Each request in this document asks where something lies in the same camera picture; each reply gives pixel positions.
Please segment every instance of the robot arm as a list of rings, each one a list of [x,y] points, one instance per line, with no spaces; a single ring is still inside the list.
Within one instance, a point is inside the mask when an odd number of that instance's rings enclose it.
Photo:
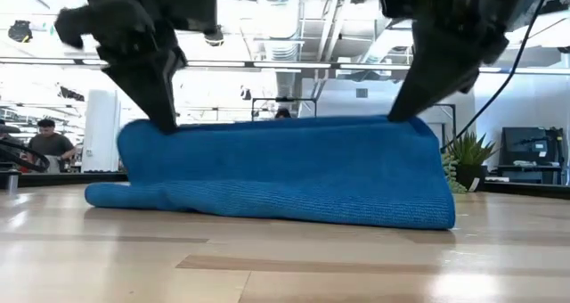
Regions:
[[[186,64],[175,29],[217,29],[216,0],[87,0],[55,23],[63,43],[92,34],[103,68],[163,132],[177,129],[172,77]],[[380,0],[388,18],[413,20],[414,60],[388,115],[403,121],[456,91],[507,47],[504,34],[534,0]]]

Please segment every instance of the white pillar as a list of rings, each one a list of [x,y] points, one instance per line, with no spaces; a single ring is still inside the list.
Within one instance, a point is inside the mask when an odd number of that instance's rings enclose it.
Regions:
[[[81,172],[117,171],[121,104],[116,89],[89,91]]]

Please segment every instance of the black cable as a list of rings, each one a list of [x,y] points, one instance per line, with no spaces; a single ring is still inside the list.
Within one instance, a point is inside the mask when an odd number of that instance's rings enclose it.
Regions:
[[[0,148],[0,157],[4,158],[5,160],[8,160],[10,162],[13,162],[17,165],[20,165],[22,167],[25,167],[27,169],[31,169],[34,170],[36,172],[40,172],[40,173],[44,173],[49,167],[50,167],[50,161],[46,158],[46,156],[42,155],[41,153],[34,151],[31,148],[28,148],[26,146],[17,144],[17,143],[10,143],[10,142],[6,142],[5,140],[0,140],[0,144],[4,145],[4,146],[8,146],[8,147],[12,147],[15,149],[19,149],[22,150],[24,152],[28,152],[36,157],[38,157],[41,162],[41,166],[38,166],[36,164],[32,164],[29,161],[25,161],[23,159],[21,159],[20,157],[14,155],[13,153],[9,152],[9,151],[5,151],[4,149]]]
[[[517,70],[518,64],[520,63],[520,59],[523,56],[523,51],[525,50],[525,46],[526,46],[526,42],[528,41],[528,38],[530,37],[531,34],[531,30],[533,29],[533,25],[536,22],[536,19],[539,16],[539,12],[542,8],[542,5],[544,4],[544,1],[546,0],[540,0],[538,5],[536,6],[536,10],[533,13],[533,17],[531,18],[530,22],[528,23],[528,29],[526,30],[525,36],[523,37],[523,41],[520,44],[520,49],[518,49],[518,53],[517,53],[517,57],[515,57],[515,60],[513,62],[513,67],[510,70],[509,75],[507,76],[507,79],[505,79],[505,82],[503,82],[503,84],[501,85],[501,87],[499,87],[499,89],[497,90],[497,92],[489,99],[489,101],[477,112],[477,114],[475,114],[475,116],[473,116],[473,118],[467,123],[467,125],[465,125],[465,127],[463,129],[461,129],[461,131],[455,136],[453,137],[453,140],[451,142],[449,142],[448,144],[446,144],[442,150],[445,151],[451,144],[453,141],[455,141],[457,138],[461,137],[463,134],[467,133],[469,127],[471,127],[471,125],[473,125],[473,123],[476,122],[476,120],[479,118],[479,116],[481,116],[481,114],[483,114],[483,112],[495,101],[495,99],[497,99],[497,97],[499,96],[499,94],[502,93],[502,91],[507,87],[507,85],[509,84],[510,80],[513,78],[513,76],[515,75],[515,71]]]

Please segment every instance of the potted plant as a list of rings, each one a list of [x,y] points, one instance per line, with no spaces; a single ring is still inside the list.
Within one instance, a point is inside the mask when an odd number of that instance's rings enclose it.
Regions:
[[[483,162],[497,152],[493,150],[495,143],[483,145],[484,140],[485,135],[477,140],[476,133],[468,132],[448,147],[449,154],[457,161],[455,178],[471,192],[482,185],[488,174]]]

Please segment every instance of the air duct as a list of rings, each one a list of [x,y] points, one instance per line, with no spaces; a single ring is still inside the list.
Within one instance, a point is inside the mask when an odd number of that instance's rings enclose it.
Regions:
[[[265,10],[265,55],[268,61],[298,61],[299,13],[301,0],[259,0]],[[295,74],[278,72],[277,96],[291,97]]]

